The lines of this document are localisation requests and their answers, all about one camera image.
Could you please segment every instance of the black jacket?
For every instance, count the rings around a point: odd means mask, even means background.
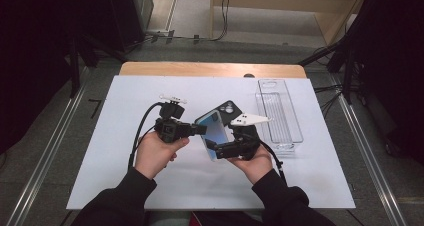
[[[141,225],[144,203],[156,188],[134,168],[114,189],[106,189],[88,203],[72,223],[77,225]],[[330,220],[308,207],[308,197],[298,187],[287,187],[271,170],[252,187],[262,200],[265,225],[334,225]]]

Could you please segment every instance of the white paper sheet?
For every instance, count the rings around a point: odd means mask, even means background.
[[[160,94],[187,99],[181,121],[196,118],[232,100],[258,114],[255,78],[116,76],[81,165],[67,209],[81,209],[101,190],[116,187],[127,170],[133,140],[146,110]],[[301,187],[313,208],[354,208],[349,187],[308,79],[285,79],[304,137],[284,159],[289,186]],[[154,109],[142,132],[159,117]],[[248,210],[263,208],[244,174],[225,159],[211,162],[200,136],[178,152],[155,178],[150,210]]]

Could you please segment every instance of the phone screen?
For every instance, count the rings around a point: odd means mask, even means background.
[[[217,159],[216,153],[214,150],[207,147],[208,141],[213,141],[216,144],[228,142],[227,134],[225,133],[224,124],[222,123],[222,118],[219,111],[212,110],[211,112],[197,119],[196,124],[204,125],[207,127],[206,134],[201,135],[201,138],[210,159],[215,161]]]

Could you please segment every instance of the black cable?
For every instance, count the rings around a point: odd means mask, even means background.
[[[216,38],[216,39],[212,39],[211,41],[218,41],[221,40],[226,34],[227,34],[227,29],[228,29],[228,7],[230,5],[230,0],[227,0],[227,4],[226,4],[226,10],[224,12],[224,2],[225,0],[221,1],[221,11],[222,11],[222,18],[224,20],[224,28],[222,30],[221,35]]]
[[[137,133],[135,134],[133,148],[132,148],[132,151],[131,151],[131,154],[130,154],[130,158],[128,160],[128,169],[130,169],[134,164],[134,155],[135,155],[135,151],[137,151],[137,148],[138,148],[138,137],[140,135],[141,128],[143,127],[144,121],[146,121],[147,116],[149,115],[150,111],[152,111],[152,109],[154,107],[162,106],[162,105],[163,105],[163,103],[160,103],[160,102],[154,103],[152,106],[150,106],[149,109],[147,109],[146,113],[144,114],[143,119],[141,120],[140,125],[138,126]]]
[[[227,0],[225,4],[225,0],[221,1],[221,12],[222,17],[224,20],[224,28],[221,32],[221,35],[218,38],[210,39],[210,38],[188,38],[188,37],[180,37],[180,36],[161,36],[157,34],[149,34],[152,36],[149,40],[152,40],[153,38],[162,38],[162,39],[190,39],[190,40],[196,40],[196,41],[219,41],[222,38],[224,38],[225,35],[227,35],[227,29],[228,29],[228,7],[230,5],[230,0]]]
[[[261,139],[259,139],[259,141],[261,142],[261,144],[265,147],[265,149],[272,155],[272,157],[274,158],[275,164],[277,165],[278,168],[278,173],[280,174],[280,178],[283,180],[284,184],[287,185],[287,180],[286,180],[286,176],[284,175],[284,171],[283,171],[283,162],[280,161],[277,157],[277,155],[275,154],[274,150],[272,150],[272,148],[266,144],[264,141],[262,141]]]
[[[321,106],[322,113],[324,114],[324,118],[327,117],[330,108],[333,106],[334,102],[338,99],[338,97],[342,94],[342,92],[337,92],[327,103]]]
[[[312,53],[312,55],[314,55],[318,50],[320,50],[320,49],[327,49],[327,47],[319,47],[319,48],[317,48],[317,49],[315,49],[314,50],[314,52]],[[320,61],[318,61],[318,59],[317,60],[315,60],[315,62],[317,62],[318,64],[320,64],[320,65],[322,65],[322,66],[327,66],[327,64],[325,64],[325,63],[321,63]]]
[[[4,157],[3,157],[3,161],[1,162],[0,169],[2,169],[2,168],[3,168],[3,166],[6,164],[6,160],[7,160],[7,153],[6,153],[6,152],[4,152],[4,153],[2,154],[2,156],[4,156]]]
[[[74,211],[69,211],[69,212],[66,214],[65,218],[62,220],[62,223],[60,223],[60,226],[65,225],[66,220],[68,220],[68,218],[69,218],[69,216],[71,216],[72,212],[74,212]]]
[[[361,222],[361,220],[359,220],[349,209],[346,209],[346,211],[362,226],[365,226],[365,224],[363,224]]]

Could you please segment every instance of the transparent tray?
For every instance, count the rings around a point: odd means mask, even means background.
[[[259,115],[272,120],[261,124],[264,139],[278,155],[295,152],[303,142],[296,112],[283,79],[258,80],[256,102]]]

